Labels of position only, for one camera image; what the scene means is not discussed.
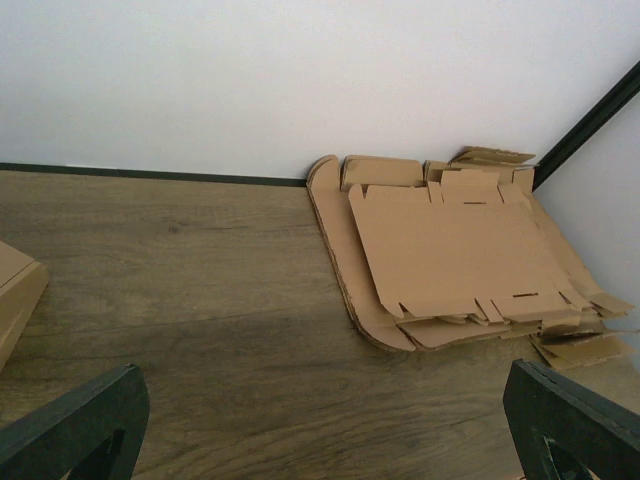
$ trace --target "black baseboard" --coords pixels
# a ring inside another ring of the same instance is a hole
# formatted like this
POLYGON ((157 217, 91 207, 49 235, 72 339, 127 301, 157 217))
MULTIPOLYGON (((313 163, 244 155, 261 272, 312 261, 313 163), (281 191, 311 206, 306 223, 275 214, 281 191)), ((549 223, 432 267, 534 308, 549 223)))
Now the black baseboard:
POLYGON ((243 185, 271 185, 279 187, 304 187, 307 181, 299 178, 245 177, 242 175, 211 175, 206 173, 154 172, 148 170, 123 170, 112 168, 64 167, 57 165, 33 165, 0 163, 0 170, 14 172, 60 173, 65 175, 91 175, 98 177, 145 178, 156 180, 181 180, 185 182, 236 183, 243 185))

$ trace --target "cardboard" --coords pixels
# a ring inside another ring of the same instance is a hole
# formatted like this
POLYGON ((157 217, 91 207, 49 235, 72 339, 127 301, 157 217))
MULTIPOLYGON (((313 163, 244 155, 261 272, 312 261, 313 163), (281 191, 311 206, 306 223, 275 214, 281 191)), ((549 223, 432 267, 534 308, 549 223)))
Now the cardboard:
POLYGON ((479 307, 489 323, 527 322, 575 314, 563 291, 586 302, 544 248, 524 196, 504 203, 497 181, 481 171, 444 172, 436 203, 432 185, 372 185, 366 197, 359 185, 350 189, 378 297, 396 321, 405 311, 415 320, 479 307))
POLYGON ((591 334, 582 341, 572 338, 547 339, 531 336, 531 343, 555 370, 593 365, 609 358, 636 353, 635 349, 616 336, 591 334))
POLYGON ((44 265, 0 242, 0 371, 48 281, 44 265))
POLYGON ((316 163, 309 194, 345 304, 367 339, 412 351, 562 336, 611 356, 605 346, 614 341, 593 343, 610 333, 602 319, 631 305, 597 286, 531 195, 533 170, 523 165, 531 158, 472 147, 424 168, 365 156, 347 157, 342 168, 335 156, 316 163))

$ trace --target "floor board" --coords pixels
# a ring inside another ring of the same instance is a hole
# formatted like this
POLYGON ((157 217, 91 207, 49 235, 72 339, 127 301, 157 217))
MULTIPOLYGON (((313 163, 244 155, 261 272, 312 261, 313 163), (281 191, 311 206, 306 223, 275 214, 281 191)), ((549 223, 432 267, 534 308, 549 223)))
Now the floor board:
MULTIPOLYGON (((302 188, 0 172, 0 240, 51 273, 0 424, 133 362, 152 404, 139 480, 519 473, 501 395, 531 346, 369 345, 302 188)), ((640 411, 626 359, 569 376, 640 411)))

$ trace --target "cardboard sheet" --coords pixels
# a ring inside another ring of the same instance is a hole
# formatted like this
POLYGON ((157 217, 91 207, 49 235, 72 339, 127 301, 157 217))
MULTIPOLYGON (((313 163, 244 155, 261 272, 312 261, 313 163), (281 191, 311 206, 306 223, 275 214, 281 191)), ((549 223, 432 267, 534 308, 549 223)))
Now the cardboard sheet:
POLYGON ((571 339, 553 341, 530 337, 531 343, 545 361, 556 370, 593 365, 609 358, 636 353, 620 338, 593 334, 580 342, 571 339))
POLYGON ((524 198, 503 203, 497 180, 445 172, 442 203, 431 202, 432 188, 370 186, 366 197, 359 185, 351 188, 378 297, 396 321, 405 311, 413 320, 478 306, 489 323, 539 321, 575 315, 570 299, 585 302, 544 248, 524 198))

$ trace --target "black door frame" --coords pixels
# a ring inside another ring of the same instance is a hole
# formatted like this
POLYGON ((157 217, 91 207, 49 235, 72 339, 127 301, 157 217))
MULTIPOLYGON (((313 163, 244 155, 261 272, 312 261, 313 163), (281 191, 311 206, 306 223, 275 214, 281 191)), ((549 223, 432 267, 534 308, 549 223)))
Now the black door frame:
POLYGON ((536 166, 533 189, 538 188, 571 155, 640 91, 640 62, 622 77, 609 92, 569 132, 562 137, 536 166))

